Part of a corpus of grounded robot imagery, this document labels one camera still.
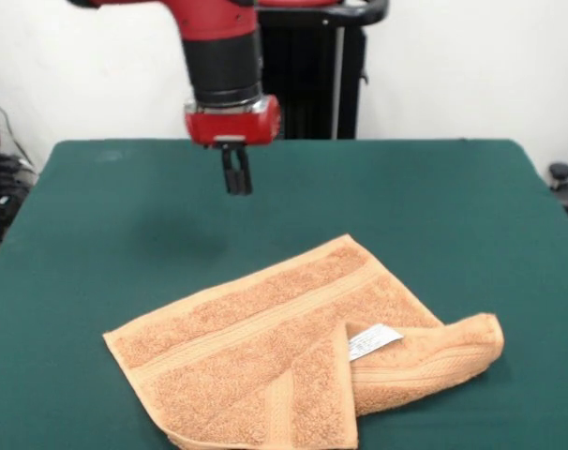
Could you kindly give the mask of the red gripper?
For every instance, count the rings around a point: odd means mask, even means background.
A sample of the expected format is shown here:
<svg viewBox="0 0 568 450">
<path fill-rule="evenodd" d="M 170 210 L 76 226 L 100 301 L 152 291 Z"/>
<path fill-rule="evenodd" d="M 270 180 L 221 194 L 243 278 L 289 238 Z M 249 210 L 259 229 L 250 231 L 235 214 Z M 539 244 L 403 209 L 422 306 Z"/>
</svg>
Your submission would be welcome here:
<svg viewBox="0 0 568 450">
<path fill-rule="evenodd" d="M 266 145 L 277 136 L 281 122 L 278 100 L 264 95 L 254 103 L 231 108 L 204 108 L 196 102 L 185 105 L 185 124 L 192 141 L 201 145 L 243 143 Z M 229 194 L 250 195 L 253 191 L 247 148 L 236 151 L 238 170 L 232 165 L 232 151 L 221 149 L 222 169 Z"/>
</svg>

